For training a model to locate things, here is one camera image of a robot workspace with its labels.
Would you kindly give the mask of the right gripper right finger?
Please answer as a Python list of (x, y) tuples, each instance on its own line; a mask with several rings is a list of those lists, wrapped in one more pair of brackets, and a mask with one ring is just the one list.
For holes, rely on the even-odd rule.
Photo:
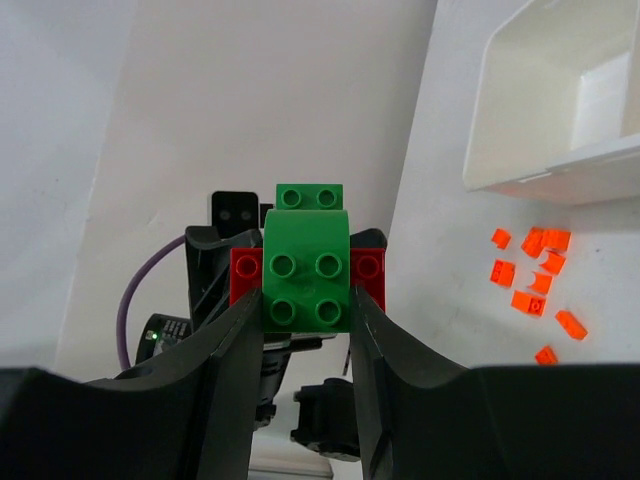
[(351, 361), (367, 479), (635, 479), (635, 364), (468, 369), (389, 319), (362, 287)]

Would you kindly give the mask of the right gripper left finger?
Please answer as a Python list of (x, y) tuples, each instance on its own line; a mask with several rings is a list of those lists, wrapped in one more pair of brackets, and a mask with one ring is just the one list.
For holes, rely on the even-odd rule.
[(262, 296), (113, 379), (1, 373), (5, 479), (244, 479), (263, 356)]

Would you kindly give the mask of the white three-compartment container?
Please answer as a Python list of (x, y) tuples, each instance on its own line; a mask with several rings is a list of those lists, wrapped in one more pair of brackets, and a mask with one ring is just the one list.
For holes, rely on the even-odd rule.
[(465, 187), (582, 205), (639, 193), (639, 5), (531, 1), (488, 41)]

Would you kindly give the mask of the green red lego stack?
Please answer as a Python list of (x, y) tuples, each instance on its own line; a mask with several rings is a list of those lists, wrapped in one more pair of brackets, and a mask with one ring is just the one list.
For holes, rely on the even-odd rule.
[(351, 233), (340, 184), (279, 184), (263, 243), (230, 253), (230, 301), (262, 293), (266, 333), (350, 330), (350, 290), (361, 286), (386, 307), (387, 238), (376, 228)]

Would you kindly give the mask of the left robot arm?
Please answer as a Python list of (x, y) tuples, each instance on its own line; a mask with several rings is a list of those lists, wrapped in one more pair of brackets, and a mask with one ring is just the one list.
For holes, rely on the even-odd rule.
[[(141, 336), (136, 361), (146, 361), (180, 343), (194, 330), (213, 321), (230, 305), (231, 292), (246, 293), (261, 281), (262, 234), (257, 229), (233, 228), (221, 236), (214, 226), (190, 226), (179, 237), (154, 254), (134, 276), (127, 295), (131, 297), (144, 276), (166, 255), (184, 245), (190, 292), (196, 295), (189, 319), (152, 315)], [(269, 333), (259, 384), (254, 428), (270, 424), (276, 415), (275, 395), (284, 379), (291, 355), (318, 350), (331, 334)], [(294, 395), (300, 405), (298, 427), (292, 440), (326, 458), (355, 462), (360, 448), (355, 417), (353, 386), (346, 380), (327, 379), (318, 386), (303, 386)]]

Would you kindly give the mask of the orange lego brick cluster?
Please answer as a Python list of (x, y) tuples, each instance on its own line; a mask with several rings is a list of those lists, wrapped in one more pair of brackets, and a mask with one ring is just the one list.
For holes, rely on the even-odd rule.
[[(550, 293), (554, 279), (566, 264), (571, 239), (572, 233), (569, 230), (540, 226), (529, 229), (519, 247), (533, 268), (528, 290), (542, 296)], [(489, 281), (503, 288), (511, 288), (516, 271), (513, 260), (497, 258), (493, 262)]]

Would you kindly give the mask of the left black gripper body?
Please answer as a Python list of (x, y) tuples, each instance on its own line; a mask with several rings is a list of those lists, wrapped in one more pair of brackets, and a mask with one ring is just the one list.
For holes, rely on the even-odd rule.
[[(186, 261), (192, 329), (197, 330), (230, 306), (230, 278), (235, 273), (233, 247), (247, 247), (254, 255), (262, 235), (238, 227), (233, 237), (221, 237), (216, 227), (192, 226), (186, 230)], [(275, 333), (265, 336), (254, 429), (268, 426), (276, 415), (274, 398), (285, 376), (291, 355), (318, 350), (332, 334)], [(303, 386), (294, 395), (301, 407), (292, 440), (328, 458), (358, 460), (360, 448), (353, 386), (346, 380), (327, 379), (317, 386)]]

